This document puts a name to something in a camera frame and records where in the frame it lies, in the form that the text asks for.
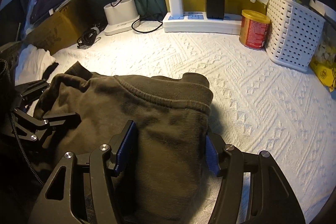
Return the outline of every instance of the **lamp base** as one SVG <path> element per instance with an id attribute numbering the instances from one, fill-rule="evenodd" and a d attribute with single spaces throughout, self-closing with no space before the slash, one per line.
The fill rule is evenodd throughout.
<path id="1" fill-rule="evenodd" d="M 107 25 L 104 33 L 105 35 L 113 35 L 116 33 L 120 33 L 120 32 L 126 32 L 132 29 L 132 23 L 134 21 L 136 21 L 137 19 L 139 19 L 140 16 L 137 16 L 136 18 L 130 20 L 130 21 L 125 21 L 119 24 L 115 24 L 115 25 Z M 134 28 L 140 25 L 140 20 L 134 24 Z"/>

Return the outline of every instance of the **white power strip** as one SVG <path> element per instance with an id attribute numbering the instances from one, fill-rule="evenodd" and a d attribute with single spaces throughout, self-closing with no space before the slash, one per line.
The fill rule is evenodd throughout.
<path id="1" fill-rule="evenodd" d="M 240 34 L 242 17 L 225 14 L 224 20 L 208 19 L 206 12 L 184 12 L 183 17 L 173 18 L 167 13 L 162 21 L 165 32 L 216 32 Z"/>

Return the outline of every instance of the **white bedsheet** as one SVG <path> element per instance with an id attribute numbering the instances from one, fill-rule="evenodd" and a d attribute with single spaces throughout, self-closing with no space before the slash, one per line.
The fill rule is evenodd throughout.
<path id="1" fill-rule="evenodd" d="M 157 26 L 145 22 L 139 27 Z M 322 208 L 336 184 L 336 102 L 314 73 L 271 62 L 265 51 L 240 44 L 238 36 L 216 33 L 150 34 L 133 31 L 106 37 L 91 48 L 76 45 L 54 57 L 66 71 L 79 61 L 102 75 L 206 76 L 214 93 L 210 126 L 241 151 L 268 150 L 296 194 L 306 222 Z M 221 180 L 206 173 L 191 223 L 208 223 Z M 248 189 L 248 179 L 244 182 Z M 243 193 L 246 205 L 248 193 Z M 239 222 L 246 210 L 240 211 Z"/>

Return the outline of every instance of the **plastic basket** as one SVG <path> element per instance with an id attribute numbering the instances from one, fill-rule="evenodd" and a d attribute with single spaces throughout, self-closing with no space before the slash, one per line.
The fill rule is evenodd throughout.
<path id="1" fill-rule="evenodd" d="M 275 63 L 307 71 L 325 20 L 292 0 L 269 0 L 267 16 L 272 21 L 265 43 L 269 58 Z"/>

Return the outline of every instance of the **black charger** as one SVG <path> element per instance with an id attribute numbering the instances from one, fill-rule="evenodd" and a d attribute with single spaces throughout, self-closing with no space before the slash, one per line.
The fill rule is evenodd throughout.
<path id="1" fill-rule="evenodd" d="M 225 0 L 206 0 L 206 13 L 208 19 L 224 19 Z"/>

